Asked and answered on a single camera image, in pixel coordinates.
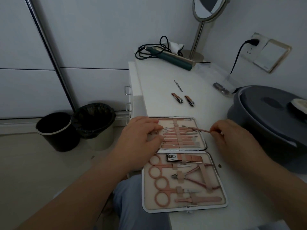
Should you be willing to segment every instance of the forearm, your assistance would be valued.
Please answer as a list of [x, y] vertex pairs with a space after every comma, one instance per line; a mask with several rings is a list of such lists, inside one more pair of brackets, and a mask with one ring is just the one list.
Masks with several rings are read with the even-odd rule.
[[307, 184], [304, 181], [271, 160], [246, 176], [270, 198], [292, 230], [307, 229]]
[[19, 229], [90, 229], [109, 194], [129, 172], [113, 156], [88, 170]]

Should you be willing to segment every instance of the mirror base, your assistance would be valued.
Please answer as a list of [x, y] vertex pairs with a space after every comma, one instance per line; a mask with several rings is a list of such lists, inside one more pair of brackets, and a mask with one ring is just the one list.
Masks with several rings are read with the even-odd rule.
[[182, 50], [181, 52], [184, 58], [194, 60], [196, 63], [204, 61], [204, 56], [198, 52], [194, 52], [194, 56], [192, 58], [189, 58], [191, 50]]

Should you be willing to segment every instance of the mirror frame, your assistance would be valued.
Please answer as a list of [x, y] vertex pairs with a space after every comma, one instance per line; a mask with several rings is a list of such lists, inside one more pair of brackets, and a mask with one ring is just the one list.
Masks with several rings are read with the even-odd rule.
[[226, 4], [229, 2], [229, 0], [222, 0], [220, 7], [217, 9], [217, 11], [212, 14], [210, 17], [208, 18], [200, 18], [197, 16], [196, 12], [195, 12], [195, 0], [193, 0], [193, 15], [194, 17], [199, 21], [199, 22], [211, 22], [213, 21], [215, 18], [217, 18], [225, 9]]

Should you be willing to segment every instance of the manicure kit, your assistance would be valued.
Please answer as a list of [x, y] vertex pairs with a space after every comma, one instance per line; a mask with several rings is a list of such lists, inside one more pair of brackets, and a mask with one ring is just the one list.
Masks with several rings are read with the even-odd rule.
[[226, 193], [192, 117], [151, 117], [164, 127], [160, 149], [142, 170], [142, 206], [148, 213], [223, 208]]

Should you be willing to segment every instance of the person's left arm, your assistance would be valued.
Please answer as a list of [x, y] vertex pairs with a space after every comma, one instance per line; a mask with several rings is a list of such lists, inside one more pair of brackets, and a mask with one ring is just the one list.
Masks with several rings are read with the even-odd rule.
[[139, 116], [123, 129], [114, 150], [17, 229], [91, 229], [108, 196], [131, 170], [141, 168], [159, 148], [163, 137], [147, 142], [161, 130], [158, 120]]

